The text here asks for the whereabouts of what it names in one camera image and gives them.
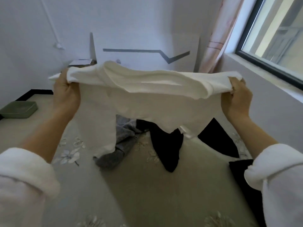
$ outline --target white sleeve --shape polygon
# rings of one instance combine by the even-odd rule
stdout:
[[[52,166],[40,156],[20,148],[0,154],[0,226],[40,226],[45,199],[59,190]]]
[[[284,144],[269,146],[244,173],[262,192],[267,227],[303,226],[303,154]]]

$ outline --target black window frame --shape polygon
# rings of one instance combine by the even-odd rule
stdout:
[[[253,26],[256,18],[258,17],[258,14],[261,10],[261,7],[262,7],[262,4],[264,1],[265,0],[256,0],[255,6],[252,9],[250,17],[248,18],[248,21],[246,23],[246,26],[244,28],[240,41],[237,45],[235,54],[237,54],[238,56],[242,57],[243,59],[249,61],[250,63],[264,69],[265,71],[277,76],[278,78],[288,82],[289,84],[303,90],[303,81],[302,80],[242,51],[245,41],[249,35],[250,30],[252,29],[252,26]]]

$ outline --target black baseboard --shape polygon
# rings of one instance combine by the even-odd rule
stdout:
[[[31,89],[29,90],[27,93],[25,93],[24,95],[22,95],[21,97],[19,97],[18,99],[16,99],[15,101],[26,101],[28,100],[30,97],[32,97],[35,94],[40,94],[40,95],[53,95],[53,91],[52,90],[45,90],[45,89]]]

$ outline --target curtain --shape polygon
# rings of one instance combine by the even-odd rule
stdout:
[[[222,0],[199,72],[212,73],[225,51],[244,0]]]

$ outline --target green tray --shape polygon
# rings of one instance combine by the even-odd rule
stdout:
[[[32,101],[13,101],[0,110],[0,114],[8,119],[25,119],[30,117],[38,106]]]

